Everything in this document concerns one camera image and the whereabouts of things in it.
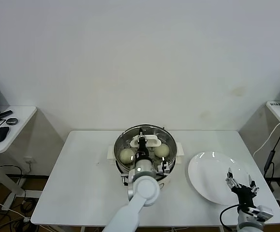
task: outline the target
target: wooden floor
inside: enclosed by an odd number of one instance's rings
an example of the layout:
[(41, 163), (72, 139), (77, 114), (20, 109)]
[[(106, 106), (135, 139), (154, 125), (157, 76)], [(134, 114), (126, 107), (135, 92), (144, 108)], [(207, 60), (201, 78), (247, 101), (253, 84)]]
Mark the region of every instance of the wooden floor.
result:
[[(27, 181), (25, 182), (23, 188), (24, 189), (31, 189), (31, 190), (43, 190), (44, 186), (46, 184), (46, 180), (45, 179), (27, 179)], [(8, 194), (10, 193), (10, 191), (3, 186), (2, 184), (0, 184), (0, 203), (4, 202), (4, 200), (6, 199), (6, 197), (8, 196)], [(15, 201), (13, 202), (12, 207), (19, 205), (22, 202), (22, 198), (16, 198)], [(20, 207), (15, 207), (13, 210), (17, 211), (20, 213)], [(11, 217), (11, 220), (17, 219), (20, 216), (13, 213), (13, 212), (7, 212), (8, 215)], [(0, 225), (9, 222), (9, 218), (8, 217), (4, 217), (1, 221), (0, 221)], [(73, 227), (74, 232), (79, 232), (80, 231), (80, 227)], [(137, 232), (166, 232), (166, 231), (171, 231), (171, 228), (138, 228)], [(10, 228), (9, 226), (5, 226), (2, 227), (0, 229), (0, 232), (9, 232)], [(40, 232), (48, 232), (46, 229), (44, 228), (40, 228), (39, 229)], [(87, 228), (86, 232), (101, 232), (102, 228)], [(219, 229), (218, 228), (187, 228), (187, 229), (183, 229), (180, 230), (182, 232), (218, 232)], [(280, 232), (280, 225), (270, 225), (270, 226), (265, 226), (265, 232)]]

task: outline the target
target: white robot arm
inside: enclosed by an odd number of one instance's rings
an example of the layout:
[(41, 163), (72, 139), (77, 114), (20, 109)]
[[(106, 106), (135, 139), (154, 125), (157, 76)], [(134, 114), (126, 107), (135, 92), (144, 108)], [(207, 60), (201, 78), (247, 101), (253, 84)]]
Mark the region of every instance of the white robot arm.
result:
[(160, 194), (158, 182), (151, 176), (144, 175), (133, 183), (135, 193), (128, 205), (120, 208), (104, 232), (134, 232), (139, 225), (139, 212), (143, 206), (155, 203)]

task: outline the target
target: white cable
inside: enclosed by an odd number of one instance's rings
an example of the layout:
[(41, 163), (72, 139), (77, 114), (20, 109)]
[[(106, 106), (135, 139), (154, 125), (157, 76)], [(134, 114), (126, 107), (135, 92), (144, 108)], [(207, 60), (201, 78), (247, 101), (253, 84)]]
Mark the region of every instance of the white cable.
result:
[(175, 231), (179, 231), (179, 230), (185, 230), (185, 229), (188, 229), (188, 228), (189, 228), (189, 227), (175, 229), (175, 228), (173, 227), (171, 230), (169, 230), (169, 231), (164, 231), (164, 232), (171, 232), (171, 231), (173, 231), (173, 229), (174, 229)]
[(273, 132), (275, 131), (275, 129), (276, 129), (279, 125), (280, 125), (280, 123), (279, 123), (279, 124), (277, 124), (277, 125), (275, 126), (275, 128), (274, 128), (274, 129), (273, 129), (273, 131), (270, 133), (270, 135), (269, 135), (268, 139), (264, 142), (264, 144), (262, 144), (262, 146), (261, 146), (258, 150), (256, 150), (256, 151), (254, 152), (254, 154), (252, 155), (252, 157), (253, 157), (253, 158), (254, 158), (255, 154), (256, 154), (258, 151), (260, 151), (260, 150), (261, 150), (261, 148), (263, 148), (263, 147), (264, 147), (264, 145), (267, 143), (267, 141), (269, 141), (269, 139), (271, 138), (271, 136), (272, 136)]
[[(10, 210), (10, 211), (12, 211), (12, 212), (14, 212), (14, 213), (16, 213), (16, 214), (22, 216), (23, 218), (26, 218), (27, 220), (29, 220), (29, 221), (31, 222), (30, 218), (25, 217), (24, 215), (21, 215), (19, 212), (14, 211), (14, 210), (12, 210), (12, 209), (8, 209), (8, 210)], [(46, 230), (48, 230), (48, 231), (50, 231), (50, 232), (54, 232), (54, 231), (51, 231), (50, 229), (48, 229), (48, 228), (46, 228), (46, 227), (44, 227), (44, 226), (41, 226), (41, 227), (44, 228), (44, 229), (46, 229)]]
[(14, 219), (14, 220), (12, 220), (12, 221), (9, 221), (9, 222), (7, 222), (7, 223), (4, 223), (4, 224), (0, 225), (0, 227), (2, 227), (2, 226), (4, 226), (4, 225), (7, 225), (7, 224), (10, 224), (11, 222), (17, 221), (17, 220), (19, 220), (19, 219), (21, 219), (21, 217), (20, 217), (20, 218), (16, 218), (16, 219)]

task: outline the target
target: white wall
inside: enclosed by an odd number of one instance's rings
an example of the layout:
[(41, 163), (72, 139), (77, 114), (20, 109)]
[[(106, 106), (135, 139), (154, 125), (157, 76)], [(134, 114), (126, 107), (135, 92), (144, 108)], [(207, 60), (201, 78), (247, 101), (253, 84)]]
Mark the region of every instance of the white wall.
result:
[(238, 130), (280, 100), (280, 0), (0, 0), (0, 91), (63, 139)]

